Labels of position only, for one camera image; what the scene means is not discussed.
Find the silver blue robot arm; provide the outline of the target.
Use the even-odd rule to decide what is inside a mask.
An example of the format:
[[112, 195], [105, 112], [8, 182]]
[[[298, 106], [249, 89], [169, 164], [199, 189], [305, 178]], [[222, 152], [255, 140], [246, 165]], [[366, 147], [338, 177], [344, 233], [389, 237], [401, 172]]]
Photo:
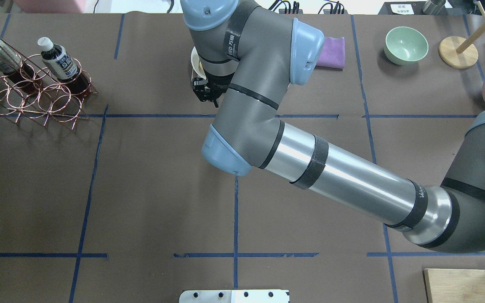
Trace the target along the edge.
[[252, 0], [183, 0], [207, 79], [225, 93], [202, 147], [214, 167], [259, 167], [352, 207], [441, 253], [485, 251], [485, 111], [466, 132], [440, 186], [423, 187], [276, 114], [290, 84], [304, 85], [324, 34]]

